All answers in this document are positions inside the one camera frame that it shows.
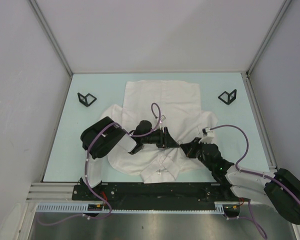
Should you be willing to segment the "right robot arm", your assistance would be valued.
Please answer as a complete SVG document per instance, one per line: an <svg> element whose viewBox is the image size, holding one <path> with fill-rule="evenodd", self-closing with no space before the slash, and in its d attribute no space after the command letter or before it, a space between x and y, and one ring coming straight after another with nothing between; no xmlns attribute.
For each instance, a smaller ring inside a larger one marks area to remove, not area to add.
<svg viewBox="0 0 300 240"><path fill-rule="evenodd" d="M203 143L199 137L180 148L187 158L199 160L223 185L220 194L225 200L249 199L274 208L288 222L300 225L300 180L289 170L271 173L239 168L222 157L216 144Z"/></svg>

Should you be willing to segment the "white button-up shirt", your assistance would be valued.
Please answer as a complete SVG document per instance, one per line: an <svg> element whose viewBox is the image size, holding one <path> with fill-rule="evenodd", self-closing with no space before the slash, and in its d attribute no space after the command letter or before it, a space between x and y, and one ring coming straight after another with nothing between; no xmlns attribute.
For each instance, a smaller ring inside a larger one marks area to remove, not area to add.
<svg viewBox="0 0 300 240"><path fill-rule="evenodd" d="M101 117L110 117L125 130L132 131L142 120L156 125L151 104L165 116L162 125L176 142L188 143L203 135L203 128L215 127L217 116L202 110L200 86L179 80L129 81L125 86L123 105L111 105ZM131 155L115 146L107 155L110 165L127 175L140 176L145 184L174 182L181 173L204 168L197 159L189 159L180 148L158 149L147 144Z"/></svg>

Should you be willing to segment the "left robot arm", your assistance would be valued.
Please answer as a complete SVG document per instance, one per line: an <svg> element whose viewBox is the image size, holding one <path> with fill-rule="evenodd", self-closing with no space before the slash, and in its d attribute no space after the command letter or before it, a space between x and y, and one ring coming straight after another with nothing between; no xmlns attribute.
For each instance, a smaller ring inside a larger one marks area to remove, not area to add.
<svg viewBox="0 0 300 240"><path fill-rule="evenodd" d="M86 184L83 194L90 200L100 196L101 168L103 158L117 171L139 175L143 182L154 173L168 172L173 175L177 170L169 156L180 145L170 135L167 127L152 125L141 120L132 131L106 116L88 127L80 136L82 147L87 153L83 181Z"/></svg>

